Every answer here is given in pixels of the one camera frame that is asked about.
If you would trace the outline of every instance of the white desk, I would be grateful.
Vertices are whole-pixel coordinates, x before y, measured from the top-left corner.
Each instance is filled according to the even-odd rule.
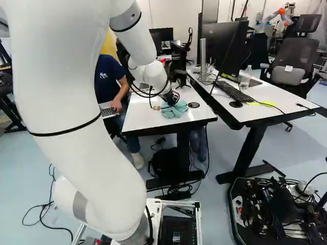
[[[215,75],[218,74],[215,69],[213,69],[212,73]],[[210,94],[213,85],[204,85],[199,82],[199,75],[192,73],[190,69],[188,70],[188,75],[191,78],[191,85],[231,129],[240,130],[244,126],[251,128],[242,146],[234,170],[216,176],[220,184],[231,183],[235,177],[256,176],[274,170],[273,166],[270,164],[249,167],[268,126],[286,123],[290,120],[313,114],[313,112],[322,113],[325,111],[325,109],[321,108],[319,105],[311,103],[310,101],[255,77],[251,78],[263,84],[250,87],[242,92],[259,102],[269,101],[276,103],[275,106],[281,109],[285,114],[281,113],[276,108],[263,105],[248,105],[243,103],[243,107],[234,108],[229,105],[229,103],[234,100],[226,97],[226,93],[218,88],[214,88],[213,94]],[[224,80],[238,89],[237,83],[228,79]],[[310,108],[310,110],[297,106],[297,103]]]
[[[198,82],[199,75],[192,73],[190,70],[188,70],[188,74]],[[265,81],[262,81],[258,78],[251,77],[252,79],[258,80],[262,82],[262,85],[249,87],[246,90],[242,90],[243,93],[251,96],[255,100],[262,102],[262,101],[270,101],[276,103],[276,107],[280,108],[282,111],[284,111],[286,114],[289,113],[295,113],[299,111],[306,111],[307,109],[304,107],[297,106],[296,104],[302,104],[310,109],[319,108],[320,106],[311,103],[310,101],[307,101],[301,97],[298,97],[290,92],[287,92],[281,88],[278,88],[270,83],[267,83]],[[237,83],[232,82],[228,79],[224,79],[227,83],[229,83],[231,86],[238,88]],[[201,82],[198,82],[198,84],[208,93],[210,93],[212,85],[204,85]],[[229,105],[230,102],[234,101],[232,98],[227,98],[224,96],[219,96],[217,94],[227,95],[226,93],[222,92],[218,88],[213,89],[213,98],[222,105],[238,122],[240,123],[246,123],[253,120],[268,118],[268,117],[274,117],[282,115],[280,111],[278,111],[275,108],[262,106],[262,105],[248,105],[243,104],[242,108],[234,108]]]
[[[149,99],[132,94],[122,133],[125,135],[134,134],[136,136],[144,136],[152,134],[153,130],[161,127],[168,127],[172,125],[186,125],[191,123],[198,123],[201,121],[216,121],[218,118],[212,109],[206,104],[201,96],[194,90],[194,88],[183,87],[175,89],[177,83],[173,83],[173,89],[180,94],[180,99],[189,102],[198,102],[199,108],[189,108],[189,110],[180,118],[166,119],[162,116],[161,111],[156,111],[150,108]],[[152,106],[161,106],[163,100],[156,96],[151,98]]]
[[[200,107],[189,108],[180,118],[166,119],[161,114],[161,111],[151,109],[148,98],[132,94],[126,112],[122,134],[127,136],[146,136],[176,133],[178,169],[182,169],[183,173],[185,173],[182,175],[181,181],[199,180],[203,178],[203,171],[189,172],[189,132],[207,125],[208,122],[216,121],[218,118],[193,87],[184,86],[183,88],[175,89],[177,86],[177,83],[172,84],[173,89],[179,93],[181,100],[186,101],[186,103],[198,102]],[[161,106],[162,103],[163,100],[158,96],[151,99],[152,106]],[[171,180],[161,180],[158,182],[157,179],[152,179],[146,182],[146,187],[147,189],[153,189],[172,184],[177,183],[171,182]]]

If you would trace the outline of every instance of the black desk frame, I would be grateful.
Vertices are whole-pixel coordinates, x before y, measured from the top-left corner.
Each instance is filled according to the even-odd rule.
[[[142,130],[122,132],[124,136],[149,136],[149,135],[162,135],[162,134],[177,134],[177,147],[179,149],[178,162],[179,167],[184,169],[188,174],[181,177],[178,182],[172,182],[171,180],[161,180],[160,182],[154,178],[146,181],[147,189],[157,189],[160,187],[167,187],[176,185],[188,181],[200,180],[204,176],[204,172],[201,170],[189,171],[190,167],[190,140],[189,133],[192,130],[206,126],[211,121],[217,121],[217,118],[210,118],[205,120],[198,120],[192,122],[184,122],[180,124],[172,124],[167,126],[160,126],[155,128],[148,128]]]
[[[247,137],[243,143],[233,171],[216,176],[216,180],[219,184],[233,183],[237,177],[252,177],[277,170],[275,167],[273,167],[267,162],[259,166],[250,167],[250,164],[260,146],[260,143],[264,137],[268,126],[282,124],[290,120],[308,116],[313,114],[313,112],[317,112],[321,115],[327,114],[327,109],[319,107],[312,110],[298,111],[286,115],[278,115],[247,122],[239,122],[200,84],[198,84],[198,82],[196,82],[190,75],[189,77],[191,78],[191,85],[194,87],[194,89],[232,130],[240,130],[244,126],[250,128],[250,131],[247,134]]]

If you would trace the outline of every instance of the black stripe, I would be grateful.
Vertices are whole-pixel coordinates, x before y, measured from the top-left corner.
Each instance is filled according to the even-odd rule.
[[[139,20],[141,19],[141,16],[142,16],[142,12],[139,14],[139,17],[138,17],[138,19],[136,20],[136,22],[133,24],[133,25],[131,25],[130,27],[127,27],[127,28],[125,28],[125,29],[122,29],[122,30],[114,30],[113,28],[111,28],[114,32],[125,32],[125,31],[128,31],[129,29],[132,29],[138,22],[139,22]]]
[[[85,128],[86,126],[89,126],[90,124],[94,123],[96,120],[99,119],[99,117],[101,116],[101,112],[99,113],[99,115],[97,115],[94,119],[92,119],[91,121],[88,121],[85,124],[82,124],[80,126],[74,127],[72,129],[66,129],[63,131],[59,131],[59,132],[55,132],[55,133],[32,133],[30,131],[28,131],[31,135],[33,136],[37,136],[37,137],[50,137],[50,136],[57,136],[57,135],[61,135],[61,134],[67,134],[82,128]]]

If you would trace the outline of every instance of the desk leg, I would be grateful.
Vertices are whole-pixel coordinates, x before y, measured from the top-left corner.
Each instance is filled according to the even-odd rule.
[[[146,181],[147,189],[157,189],[167,186],[176,185],[179,183],[189,182],[189,181],[196,181],[200,180],[204,176],[204,172],[201,170],[197,171],[189,171],[190,169],[190,141],[189,141],[189,133],[182,132],[177,134],[177,147],[179,151],[178,155],[178,170],[181,173],[184,173],[184,176],[181,176],[179,180],[160,180],[151,179]]]
[[[18,132],[18,131],[24,131],[26,130],[26,127],[21,124],[20,120],[17,118],[17,116],[10,110],[10,108],[7,106],[7,104],[0,99],[0,109],[4,111],[4,113],[12,120],[13,125],[11,124],[10,127],[7,127],[5,130],[5,133],[12,133],[12,132]]]
[[[274,171],[274,168],[269,163],[249,167],[259,148],[261,140],[264,137],[266,129],[267,126],[250,129],[240,151],[234,170],[216,176],[216,180],[219,184],[233,183],[237,177],[251,177]]]

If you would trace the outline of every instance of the black backpack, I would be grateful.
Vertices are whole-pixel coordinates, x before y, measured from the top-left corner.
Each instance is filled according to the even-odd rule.
[[[149,161],[148,172],[159,180],[178,180],[184,173],[178,164],[178,155],[177,147],[156,152]]]

